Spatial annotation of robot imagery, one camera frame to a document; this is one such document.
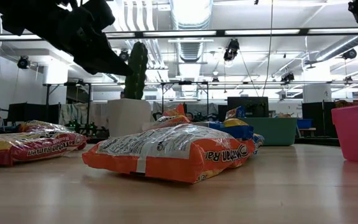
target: teal container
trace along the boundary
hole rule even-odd
[[[295,143],[297,118],[239,118],[265,138],[264,146],[290,146]]]

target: ventilation duct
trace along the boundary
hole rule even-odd
[[[345,37],[316,54],[317,61],[326,61],[358,46],[358,36]]]
[[[170,0],[173,28],[175,30],[208,29],[211,20],[213,0]],[[194,63],[202,56],[204,43],[177,43],[178,58],[183,62]],[[196,76],[201,66],[197,66]]]

